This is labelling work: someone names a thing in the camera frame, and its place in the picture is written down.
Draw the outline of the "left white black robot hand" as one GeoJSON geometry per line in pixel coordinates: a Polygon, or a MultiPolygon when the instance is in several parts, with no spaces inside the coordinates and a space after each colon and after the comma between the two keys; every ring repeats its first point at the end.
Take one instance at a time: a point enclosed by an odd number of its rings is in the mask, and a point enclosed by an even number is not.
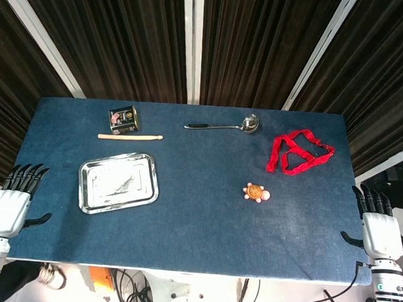
{"type": "Polygon", "coordinates": [[[29,219],[27,213],[36,191],[50,169],[42,164],[16,165],[0,189],[0,237],[13,238],[21,230],[46,223],[53,215],[29,219]]]}

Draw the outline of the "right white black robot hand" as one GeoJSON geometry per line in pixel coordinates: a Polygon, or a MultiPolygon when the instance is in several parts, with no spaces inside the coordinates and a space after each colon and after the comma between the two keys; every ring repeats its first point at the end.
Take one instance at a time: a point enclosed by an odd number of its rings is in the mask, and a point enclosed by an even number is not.
{"type": "Polygon", "coordinates": [[[344,241],[365,250],[372,260],[399,260],[403,255],[402,238],[388,197],[365,185],[353,186],[352,191],[357,199],[363,238],[355,239],[341,231],[344,241]]]}

